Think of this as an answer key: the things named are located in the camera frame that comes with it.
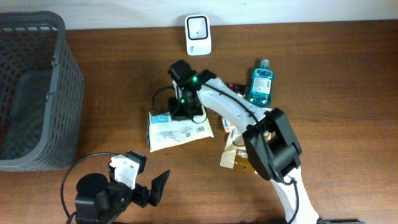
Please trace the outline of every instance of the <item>wooden tabletop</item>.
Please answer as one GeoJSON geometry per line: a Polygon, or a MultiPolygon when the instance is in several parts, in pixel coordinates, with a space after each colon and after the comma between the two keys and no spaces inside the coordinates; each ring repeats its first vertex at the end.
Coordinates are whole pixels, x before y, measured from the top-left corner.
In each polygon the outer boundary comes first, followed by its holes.
{"type": "MultiPolygon", "coordinates": [[[[155,91],[171,83],[171,64],[184,59],[225,82],[249,83],[259,60],[268,58],[275,72],[271,106],[287,114],[301,143],[302,177],[315,210],[326,220],[398,222],[398,21],[218,26],[211,35],[212,53],[189,57],[181,27],[67,32],[86,83],[78,157],[144,153],[146,170],[137,182],[148,186],[171,170],[158,207],[131,205],[118,221],[284,218],[270,182],[220,167],[225,141],[214,112],[214,138],[153,153],[146,140],[146,111],[155,91]]],[[[73,170],[65,185],[70,212],[79,178],[107,175],[109,161],[98,157],[73,170]]],[[[65,223],[64,173],[0,172],[1,223],[65,223]]]]}

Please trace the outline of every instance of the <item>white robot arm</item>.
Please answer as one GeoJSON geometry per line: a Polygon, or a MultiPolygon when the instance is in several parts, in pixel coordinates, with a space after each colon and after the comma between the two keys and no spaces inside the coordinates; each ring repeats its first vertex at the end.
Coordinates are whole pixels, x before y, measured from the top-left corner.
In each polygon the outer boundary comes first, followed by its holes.
{"type": "Polygon", "coordinates": [[[230,120],[243,133],[253,168],[275,187],[288,223],[316,224],[319,215],[301,178],[301,147],[283,112],[264,112],[240,98],[210,71],[197,73],[183,60],[173,64],[169,73],[179,96],[174,103],[169,100],[170,110],[176,109],[172,117],[190,118],[203,105],[230,120]],[[275,137],[266,143],[268,131],[275,132],[275,137]]]}

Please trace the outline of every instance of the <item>gray plastic bin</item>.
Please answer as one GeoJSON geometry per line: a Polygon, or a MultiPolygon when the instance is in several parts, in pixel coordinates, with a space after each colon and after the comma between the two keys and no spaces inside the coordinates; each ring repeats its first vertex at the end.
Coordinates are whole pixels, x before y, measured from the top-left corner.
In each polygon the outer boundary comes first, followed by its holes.
{"type": "Polygon", "coordinates": [[[60,16],[0,14],[0,170],[70,166],[83,94],[60,16]]]}

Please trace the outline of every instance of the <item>white background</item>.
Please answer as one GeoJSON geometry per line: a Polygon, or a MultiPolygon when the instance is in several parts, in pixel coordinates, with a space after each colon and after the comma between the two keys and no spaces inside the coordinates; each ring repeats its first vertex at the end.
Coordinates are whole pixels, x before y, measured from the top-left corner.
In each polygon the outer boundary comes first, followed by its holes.
{"type": "Polygon", "coordinates": [[[398,0],[0,0],[0,12],[56,12],[67,29],[183,26],[189,14],[211,25],[398,19],[398,0]]]}

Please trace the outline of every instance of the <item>basket bottom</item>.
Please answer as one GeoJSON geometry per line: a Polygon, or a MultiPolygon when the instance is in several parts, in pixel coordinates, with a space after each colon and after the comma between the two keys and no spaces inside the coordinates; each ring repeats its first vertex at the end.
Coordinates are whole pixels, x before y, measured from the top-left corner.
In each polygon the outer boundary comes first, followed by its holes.
{"type": "Polygon", "coordinates": [[[44,122],[46,96],[52,71],[28,72],[20,78],[12,99],[8,127],[0,150],[0,159],[18,159],[39,143],[44,122]]]}

